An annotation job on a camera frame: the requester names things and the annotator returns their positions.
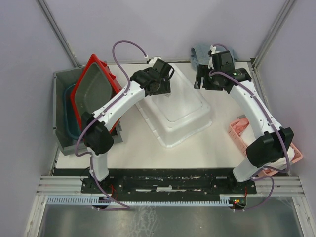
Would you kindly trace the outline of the large white plastic tub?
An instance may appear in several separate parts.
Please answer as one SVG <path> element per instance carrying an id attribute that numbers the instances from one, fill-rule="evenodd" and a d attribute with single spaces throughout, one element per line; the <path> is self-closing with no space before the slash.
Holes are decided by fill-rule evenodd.
<path id="1" fill-rule="evenodd" d="M 147 96 L 136 104 L 159 143 L 173 148 L 212 125 L 211 108 L 175 65 L 170 80 L 171 93 Z"/>

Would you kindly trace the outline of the red plastic bin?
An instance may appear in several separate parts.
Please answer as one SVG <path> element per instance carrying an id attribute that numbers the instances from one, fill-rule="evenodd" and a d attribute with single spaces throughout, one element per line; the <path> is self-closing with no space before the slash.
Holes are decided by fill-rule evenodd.
<path id="1" fill-rule="evenodd" d="M 93 113 L 107 104 L 122 90 L 107 63 L 92 54 L 71 93 L 71 103 L 79 128 L 83 130 L 81 116 Z"/>

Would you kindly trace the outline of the dark grey plastic tray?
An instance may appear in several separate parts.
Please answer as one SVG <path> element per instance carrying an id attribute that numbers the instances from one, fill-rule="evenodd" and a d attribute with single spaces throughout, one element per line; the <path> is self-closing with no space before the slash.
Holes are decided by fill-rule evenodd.
<path id="1" fill-rule="evenodd" d="M 93 113 L 107 104 L 114 95 L 113 88 L 97 63 L 92 63 L 81 79 L 76 93 L 75 105 L 79 117 Z"/>

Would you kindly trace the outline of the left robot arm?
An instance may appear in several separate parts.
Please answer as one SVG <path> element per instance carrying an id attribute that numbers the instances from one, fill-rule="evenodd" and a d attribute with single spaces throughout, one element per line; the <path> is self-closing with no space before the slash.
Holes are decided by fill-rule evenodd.
<path id="1" fill-rule="evenodd" d="M 147 96 L 169 94 L 170 79 L 175 69 L 160 58 L 150 61 L 150 66 L 138 70 L 128 78 L 126 86 L 107 104 L 93 113 L 81 116 L 81 136 L 91 153 L 90 174 L 92 187 L 100 193 L 109 188 L 107 152 L 114 144 L 111 130 L 132 106 Z"/>

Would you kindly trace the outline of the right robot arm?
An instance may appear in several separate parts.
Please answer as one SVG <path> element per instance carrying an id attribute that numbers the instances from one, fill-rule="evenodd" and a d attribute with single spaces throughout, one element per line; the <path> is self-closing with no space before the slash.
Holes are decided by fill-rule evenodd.
<path id="1" fill-rule="evenodd" d="M 218 51 L 217 45 L 212 45 L 208 56 L 209 64 L 197 67 L 194 89 L 227 92 L 243 109 L 255 137 L 255 141 L 246 148 L 246 159 L 233 169 L 233 177 L 226 181 L 227 189 L 232 193 L 240 192 L 245 181 L 263 169 L 273 169 L 271 163 L 281 158 L 285 159 L 286 167 L 275 170 L 287 173 L 293 130 L 284 128 L 274 118 L 257 93 L 248 71 L 235 68 L 229 50 Z"/>

